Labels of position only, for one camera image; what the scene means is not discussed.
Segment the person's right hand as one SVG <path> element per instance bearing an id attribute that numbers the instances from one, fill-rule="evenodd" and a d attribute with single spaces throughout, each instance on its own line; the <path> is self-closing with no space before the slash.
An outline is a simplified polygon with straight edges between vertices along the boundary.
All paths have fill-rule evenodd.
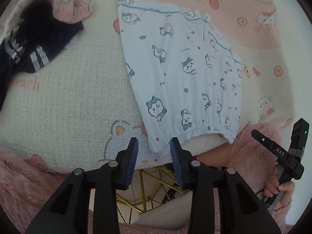
<path id="1" fill-rule="evenodd" d="M 295 183 L 293 181 L 288 181 L 286 183 L 279 183 L 278 177 L 278 165 L 276 165 L 273 169 L 273 174 L 268 178 L 265 188 L 264 188 L 264 196 L 272 198 L 274 195 L 278 195 L 282 193 L 280 200 L 276 203 L 276 205 L 270 206 L 269 210 L 276 211 L 281 208 L 286 207 L 292 198 L 292 195 L 295 190 Z"/>

